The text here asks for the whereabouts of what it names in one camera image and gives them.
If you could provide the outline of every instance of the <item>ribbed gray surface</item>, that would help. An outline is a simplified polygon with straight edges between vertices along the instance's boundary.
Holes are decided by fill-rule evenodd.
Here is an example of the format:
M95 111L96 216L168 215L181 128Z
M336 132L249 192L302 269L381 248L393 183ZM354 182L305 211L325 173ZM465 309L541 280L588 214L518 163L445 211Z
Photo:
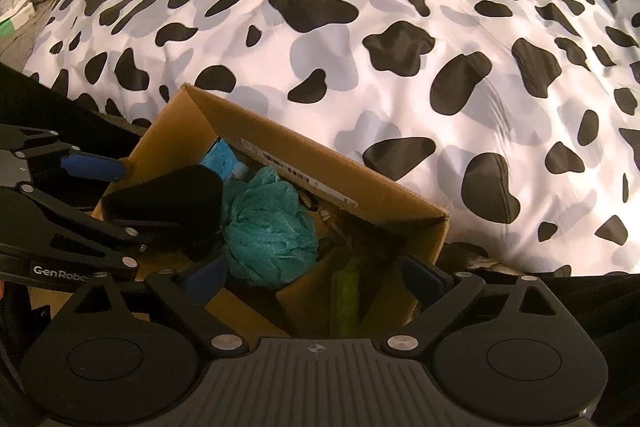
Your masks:
M318 344L324 349L313 348ZM214 362L184 402L136 427L396 426L498 424L459 409L420 363L386 357L369 340L264 339L242 359ZM589 426L584 419L572 423Z

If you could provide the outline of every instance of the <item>barcode label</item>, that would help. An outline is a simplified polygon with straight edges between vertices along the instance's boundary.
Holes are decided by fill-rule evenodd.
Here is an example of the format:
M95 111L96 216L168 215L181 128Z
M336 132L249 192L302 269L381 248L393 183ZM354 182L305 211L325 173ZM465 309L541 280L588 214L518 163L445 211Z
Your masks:
M286 173L290 174L291 176L293 176L294 178L297 178L300 181L303 181L306 184L317 188L318 190L322 190L322 192L324 192L325 194L328 194L329 196L331 196L333 198L336 198L337 200L340 200L340 201L342 201L344 203L348 203L348 204L353 205L353 206L358 206L358 202L357 201L352 200L350 197L345 196L344 194L341 194L340 192L338 192L334 188L328 187L327 185L323 184L322 182L319 182L318 180L312 178L311 176L308 176L304 172L301 172L300 170L296 169L295 167L289 165L288 163L286 163L286 162L280 160L279 158L276 158L275 156L269 154L267 151L264 151L264 150L260 149L259 147L256 147L254 144L252 144L251 142L245 140L244 138L241 139L241 142L242 142L242 146L247 151L252 152L255 155L259 156L260 158L262 158L262 160L265 163L268 163L270 165L273 165L273 166L277 167L281 172L286 172Z

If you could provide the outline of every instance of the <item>black and white bedding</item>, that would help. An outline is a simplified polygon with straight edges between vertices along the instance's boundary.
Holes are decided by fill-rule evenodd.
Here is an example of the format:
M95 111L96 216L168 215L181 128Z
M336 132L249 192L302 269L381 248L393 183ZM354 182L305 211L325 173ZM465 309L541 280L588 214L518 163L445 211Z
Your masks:
M25 73L149 124L188 82L511 267L640 271L640 0L59 0Z

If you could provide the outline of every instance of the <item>bed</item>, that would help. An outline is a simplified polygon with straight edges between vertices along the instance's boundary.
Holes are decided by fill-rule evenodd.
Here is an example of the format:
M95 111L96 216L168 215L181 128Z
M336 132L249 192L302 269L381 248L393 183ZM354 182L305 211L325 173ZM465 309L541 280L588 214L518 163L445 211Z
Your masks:
M640 0L56 0L24 73L148 126L212 90L528 272L640 271Z

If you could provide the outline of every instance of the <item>silver screw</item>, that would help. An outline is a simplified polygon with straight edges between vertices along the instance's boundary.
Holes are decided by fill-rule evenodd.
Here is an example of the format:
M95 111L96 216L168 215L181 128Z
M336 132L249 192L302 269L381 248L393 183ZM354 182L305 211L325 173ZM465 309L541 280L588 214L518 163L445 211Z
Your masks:
M411 351L418 347L419 344L418 339L409 335L396 335L386 341L386 345L396 351Z
M138 261L131 257L123 257L122 262L129 268L135 268L136 266L138 266Z
M221 351L233 351L242 346L242 339L237 335L218 335L211 339L211 346Z

